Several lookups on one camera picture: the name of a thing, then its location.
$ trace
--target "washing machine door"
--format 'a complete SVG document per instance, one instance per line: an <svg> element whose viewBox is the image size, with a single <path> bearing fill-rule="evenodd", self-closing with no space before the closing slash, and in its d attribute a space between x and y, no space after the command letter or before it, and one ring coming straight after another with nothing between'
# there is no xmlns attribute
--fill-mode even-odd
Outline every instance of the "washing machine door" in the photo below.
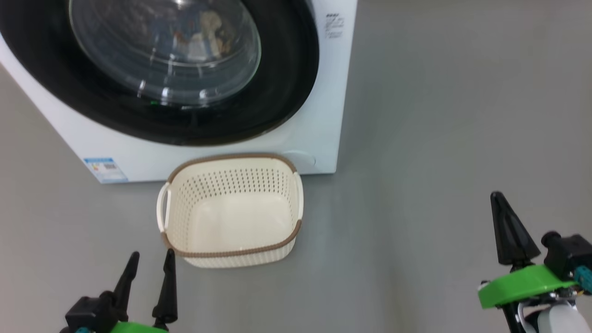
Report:
<svg viewBox="0 0 592 333"><path fill-rule="evenodd" d="M74 110L174 145L268 132L318 68L306 0L0 0L0 32Z"/></svg>

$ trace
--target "laundry basket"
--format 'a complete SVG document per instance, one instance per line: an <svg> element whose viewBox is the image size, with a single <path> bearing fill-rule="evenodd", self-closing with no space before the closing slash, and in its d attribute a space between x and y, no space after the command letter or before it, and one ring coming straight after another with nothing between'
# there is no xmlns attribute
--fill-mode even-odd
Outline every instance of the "laundry basket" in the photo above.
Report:
<svg viewBox="0 0 592 333"><path fill-rule="evenodd" d="M279 155L189 161L162 187L156 219L165 245L205 268L266 264L287 256L302 224L300 175Z"/></svg>

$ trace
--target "glass door window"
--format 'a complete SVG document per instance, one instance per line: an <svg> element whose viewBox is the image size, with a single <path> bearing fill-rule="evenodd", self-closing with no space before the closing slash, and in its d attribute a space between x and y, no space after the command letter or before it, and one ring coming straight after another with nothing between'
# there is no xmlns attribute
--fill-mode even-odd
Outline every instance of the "glass door window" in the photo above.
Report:
<svg viewBox="0 0 592 333"><path fill-rule="evenodd" d="M90 60L155 103L224 100L259 66L257 26L238 0L70 0L69 7Z"/></svg>

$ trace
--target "front-loading washing machine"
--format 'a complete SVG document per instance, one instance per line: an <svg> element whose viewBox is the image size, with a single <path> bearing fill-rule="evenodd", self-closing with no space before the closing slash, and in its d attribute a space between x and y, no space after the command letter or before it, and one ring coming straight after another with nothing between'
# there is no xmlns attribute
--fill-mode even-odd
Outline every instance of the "front-loading washing machine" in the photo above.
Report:
<svg viewBox="0 0 592 333"><path fill-rule="evenodd" d="M284 155L333 173L357 0L0 0L0 62L100 182Z"/></svg>

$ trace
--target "blue label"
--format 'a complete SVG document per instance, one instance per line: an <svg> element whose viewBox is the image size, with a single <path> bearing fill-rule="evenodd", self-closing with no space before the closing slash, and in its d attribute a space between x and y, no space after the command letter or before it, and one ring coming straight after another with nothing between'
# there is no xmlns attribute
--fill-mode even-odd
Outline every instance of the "blue label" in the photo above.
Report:
<svg viewBox="0 0 592 333"><path fill-rule="evenodd" d="M101 184L129 181L112 158L85 158L84 163Z"/></svg>

